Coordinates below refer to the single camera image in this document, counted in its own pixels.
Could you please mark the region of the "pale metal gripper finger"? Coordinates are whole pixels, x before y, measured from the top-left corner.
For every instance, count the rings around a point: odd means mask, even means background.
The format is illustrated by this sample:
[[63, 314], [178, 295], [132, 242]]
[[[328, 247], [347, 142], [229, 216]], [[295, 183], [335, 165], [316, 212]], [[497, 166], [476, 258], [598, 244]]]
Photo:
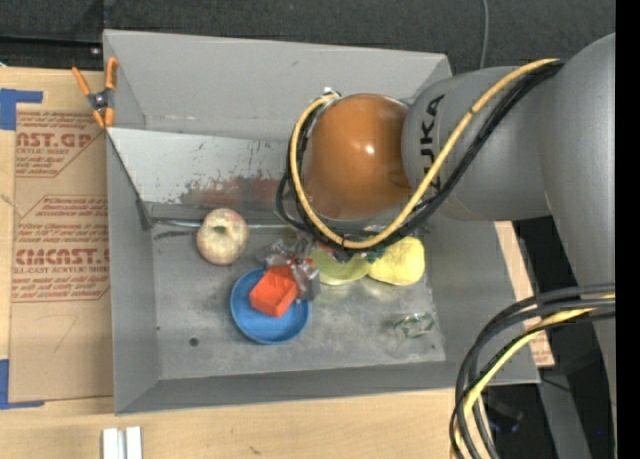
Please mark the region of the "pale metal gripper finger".
[[289, 266], [295, 260], [293, 248], [282, 240], [269, 245], [264, 254], [264, 264], [267, 268]]
[[295, 263], [292, 274], [299, 290], [300, 300], [312, 301], [320, 294], [320, 271], [312, 261]]

